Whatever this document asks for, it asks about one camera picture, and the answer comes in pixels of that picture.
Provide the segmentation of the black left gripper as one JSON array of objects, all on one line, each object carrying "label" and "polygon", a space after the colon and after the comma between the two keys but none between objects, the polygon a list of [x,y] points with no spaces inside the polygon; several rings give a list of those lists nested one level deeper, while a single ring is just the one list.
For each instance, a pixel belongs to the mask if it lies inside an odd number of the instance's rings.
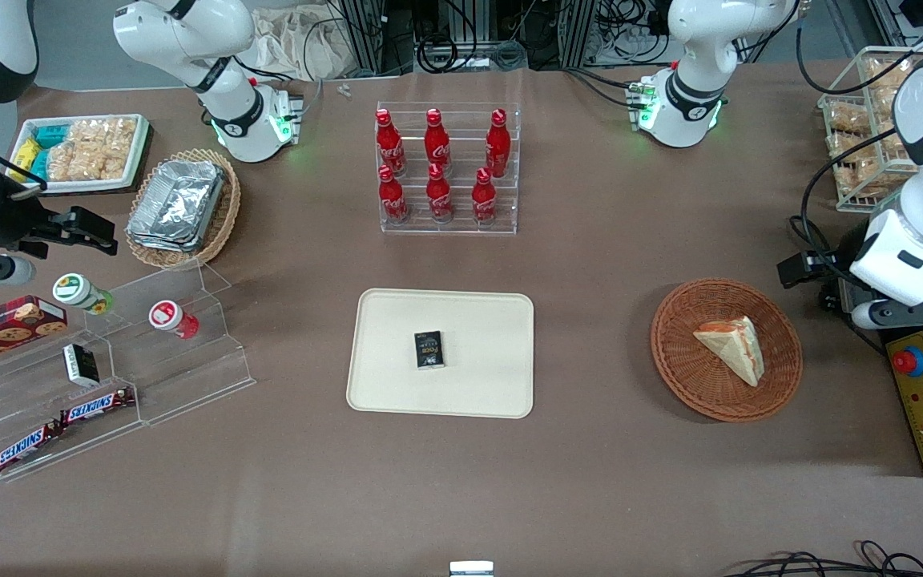
[{"label": "black left gripper", "polygon": [[799,252],[779,263],[779,281],[781,288],[787,291],[800,284],[823,282],[830,273],[845,281],[846,284],[857,284],[858,282],[858,279],[848,269],[844,271],[840,267],[836,253],[825,253],[823,260],[816,251]]}]

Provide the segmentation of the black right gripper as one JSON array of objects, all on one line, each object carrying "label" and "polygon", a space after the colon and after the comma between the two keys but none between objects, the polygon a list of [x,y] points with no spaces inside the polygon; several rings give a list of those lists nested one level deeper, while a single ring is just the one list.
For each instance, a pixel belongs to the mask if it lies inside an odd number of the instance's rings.
[{"label": "black right gripper", "polygon": [[16,201],[0,195],[0,249],[44,259],[48,244],[85,246],[108,256],[119,251],[114,223],[98,213],[81,207],[56,213],[36,198]]}]

